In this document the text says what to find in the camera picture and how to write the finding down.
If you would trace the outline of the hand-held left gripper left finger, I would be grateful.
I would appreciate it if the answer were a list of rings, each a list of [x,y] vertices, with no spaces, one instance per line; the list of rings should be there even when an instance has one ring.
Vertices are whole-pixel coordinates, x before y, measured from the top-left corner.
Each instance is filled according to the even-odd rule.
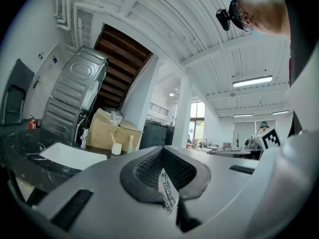
[[[58,238],[72,239],[175,239],[180,230],[160,205],[136,201],[122,187],[120,172],[131,160],[154,147],[114,156],[79,172],[51,191],[36,211],[52,222],[79,190],[92,196],[68,231]]]

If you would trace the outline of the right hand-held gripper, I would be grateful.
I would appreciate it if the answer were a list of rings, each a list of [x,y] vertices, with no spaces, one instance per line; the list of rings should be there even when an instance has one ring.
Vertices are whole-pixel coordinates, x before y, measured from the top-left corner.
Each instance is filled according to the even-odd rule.
[[[267,125],[263,125],[257,130],[256,136],[252,138],[252,143],[261,151],[260,155],[269,148],[281,145],[276,128]]]

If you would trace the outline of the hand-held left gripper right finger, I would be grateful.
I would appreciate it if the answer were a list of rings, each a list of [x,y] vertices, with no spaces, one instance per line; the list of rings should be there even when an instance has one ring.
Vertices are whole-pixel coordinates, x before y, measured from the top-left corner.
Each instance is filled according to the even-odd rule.
[[[203,223],[230,203],[257,165],[257,160],[164,146],[165,205],[182,223]]]

